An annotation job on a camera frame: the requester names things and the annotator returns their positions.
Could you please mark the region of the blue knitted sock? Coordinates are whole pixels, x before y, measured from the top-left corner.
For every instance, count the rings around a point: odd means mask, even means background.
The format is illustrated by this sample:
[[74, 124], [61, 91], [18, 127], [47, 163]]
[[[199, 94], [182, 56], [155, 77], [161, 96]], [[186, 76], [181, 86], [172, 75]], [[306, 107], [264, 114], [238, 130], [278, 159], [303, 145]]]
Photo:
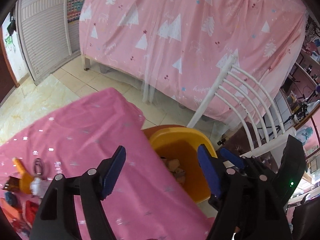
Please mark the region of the blue knitted sock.
[[12, 207], [18, 207], [17, 197], [10, 191], [5, 193], [5, 201]]

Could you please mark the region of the pink star tablecloth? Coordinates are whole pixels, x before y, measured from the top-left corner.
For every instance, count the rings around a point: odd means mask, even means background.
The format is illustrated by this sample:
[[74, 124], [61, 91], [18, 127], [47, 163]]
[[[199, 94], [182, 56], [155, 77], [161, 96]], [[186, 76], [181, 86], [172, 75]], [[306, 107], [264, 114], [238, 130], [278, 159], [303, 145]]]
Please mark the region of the pink star tablecloth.
[[209, 220], [142, 131], [140, 109], [108, 88], [57, 109], [1, 146], [1, 182], [43, 163], [50, 187], [31, 239], [206, 239]]

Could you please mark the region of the black bags hanging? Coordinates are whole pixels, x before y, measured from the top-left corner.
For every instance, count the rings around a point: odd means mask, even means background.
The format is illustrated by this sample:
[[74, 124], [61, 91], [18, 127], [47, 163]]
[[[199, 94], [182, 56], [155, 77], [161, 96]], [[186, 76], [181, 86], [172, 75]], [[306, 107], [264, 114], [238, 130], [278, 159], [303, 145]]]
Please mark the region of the black bags hanging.
[[16, 31], [16, 20], [15, 20], [14, 16], [12, 16], [12, 15], [10, 16], [10, 22], [7, 27], [7, 31], [8, 31], [9, 36], [12, 36], [13, 33]]

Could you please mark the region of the white louvered wardrobe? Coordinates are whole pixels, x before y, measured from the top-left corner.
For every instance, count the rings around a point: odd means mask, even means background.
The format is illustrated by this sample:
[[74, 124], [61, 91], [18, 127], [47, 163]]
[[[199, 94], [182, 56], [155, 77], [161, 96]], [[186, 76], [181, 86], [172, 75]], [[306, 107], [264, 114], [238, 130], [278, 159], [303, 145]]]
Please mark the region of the white louvered wardrobe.
[[67, 0], [18, 0], [21, 50], [36, 85], [80, 55], [79, 19], [67, 22]]

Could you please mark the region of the brown snack wrapper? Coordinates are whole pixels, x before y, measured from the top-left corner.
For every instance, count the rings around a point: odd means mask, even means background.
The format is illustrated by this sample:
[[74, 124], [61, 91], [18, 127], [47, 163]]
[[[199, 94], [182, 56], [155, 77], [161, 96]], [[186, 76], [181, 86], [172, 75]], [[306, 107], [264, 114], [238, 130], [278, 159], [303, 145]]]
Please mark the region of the brown snack wrapper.
[[20, 192], [20, 179], [9, 176], [8, 180], [5, 182], [3, 186], [3, 190], [9, 192]]

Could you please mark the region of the yellow trash bin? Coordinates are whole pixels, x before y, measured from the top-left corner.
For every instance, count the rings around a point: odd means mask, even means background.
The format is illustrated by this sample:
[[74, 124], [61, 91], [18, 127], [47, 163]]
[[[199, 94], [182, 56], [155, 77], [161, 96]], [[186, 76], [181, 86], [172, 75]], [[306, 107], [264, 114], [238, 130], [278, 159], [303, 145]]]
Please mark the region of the yellow trash bin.
[[185, 180], [179, 180], [195, 203], [210, 197], [208, 183], [199, 166], [197, 149], [204, 144], [212, 157], [217, 157], [212, 143], [202, 132], [180, 125], [161, 125], [143, 129], [151, 147], [171, 168], [179, 168]]

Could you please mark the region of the pink tree-print bed curtain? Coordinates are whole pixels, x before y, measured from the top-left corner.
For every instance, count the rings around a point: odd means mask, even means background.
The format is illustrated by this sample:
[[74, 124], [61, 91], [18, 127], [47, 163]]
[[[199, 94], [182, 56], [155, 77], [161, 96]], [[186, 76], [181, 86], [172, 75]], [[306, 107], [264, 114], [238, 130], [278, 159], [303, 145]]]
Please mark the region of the pink tree-print bed curtain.
[[[85, 0], [82, 55], [197, 110], [229, 56], [274, 98], [305, 37], [301, 0]], [[205, 115], [236, 126], [218, 98]]]

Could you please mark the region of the white metal chair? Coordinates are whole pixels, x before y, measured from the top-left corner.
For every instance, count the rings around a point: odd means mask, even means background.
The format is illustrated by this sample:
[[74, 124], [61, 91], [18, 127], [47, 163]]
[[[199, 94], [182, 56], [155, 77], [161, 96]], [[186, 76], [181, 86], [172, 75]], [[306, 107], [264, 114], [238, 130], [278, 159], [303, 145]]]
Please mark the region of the white metal chair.
[[193, 128], [214, 98], [222, 101], [242, 124], [249, 144], [246, 157], [258, 157], [286, 144], [296, 136], [295, 128], [285, 129], [281, 114], [267, 89], [245, 70], [236, 66], [237, 56], [226, 60], [191, 120]]

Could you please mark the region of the dark red door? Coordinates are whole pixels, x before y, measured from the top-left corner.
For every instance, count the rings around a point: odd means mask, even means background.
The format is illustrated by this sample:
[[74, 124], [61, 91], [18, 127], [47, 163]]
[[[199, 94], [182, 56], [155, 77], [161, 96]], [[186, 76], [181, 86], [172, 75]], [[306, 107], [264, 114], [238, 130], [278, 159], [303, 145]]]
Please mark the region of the dark red door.
[[0, 102], [2, 106], [12, 92], [20, 86], [16, 80], [14, 72], [12, 71], [7, 53], [5, 51], [2, 29], [0, 48], [0, 82]]

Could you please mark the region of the orange box far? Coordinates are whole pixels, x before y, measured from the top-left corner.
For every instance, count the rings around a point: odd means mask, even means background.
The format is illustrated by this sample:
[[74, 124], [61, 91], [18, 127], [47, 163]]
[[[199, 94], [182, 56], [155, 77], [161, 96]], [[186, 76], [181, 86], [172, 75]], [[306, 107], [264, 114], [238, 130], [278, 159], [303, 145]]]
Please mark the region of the orange box far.
[[22, 209], [9, 205], [4, 198], [1, 198], [0, 202], [4, 215], [10, 224], [15, 228], [21, 228]]

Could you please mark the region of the orange plastic half capsule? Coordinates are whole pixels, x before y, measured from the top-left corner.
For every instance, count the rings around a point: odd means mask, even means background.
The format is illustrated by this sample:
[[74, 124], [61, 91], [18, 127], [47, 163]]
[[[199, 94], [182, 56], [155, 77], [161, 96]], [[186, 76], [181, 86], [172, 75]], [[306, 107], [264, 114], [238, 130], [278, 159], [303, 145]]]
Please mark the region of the orange plastic half capsule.
[[25, 194], [32, 194], [30, 185], [33, 181], [34, 181], [34, 177], [29, 173], [25, 172], [24, 174], [22, 174], [19, 180], [20, 191]]

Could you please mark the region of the red Hello Kitty wrapper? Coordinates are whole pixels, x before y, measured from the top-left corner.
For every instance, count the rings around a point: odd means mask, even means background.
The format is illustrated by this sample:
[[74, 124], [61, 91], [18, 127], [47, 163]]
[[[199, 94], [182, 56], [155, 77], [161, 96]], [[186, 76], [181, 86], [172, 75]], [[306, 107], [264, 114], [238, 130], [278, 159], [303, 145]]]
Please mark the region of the red Hello Kitty wrapper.
[[30, 226], [33, 226], [38, 209], [39, 204], [29, 200], [25, 202], [23, 214], [25, 216], [25, 221], [30, 224]]

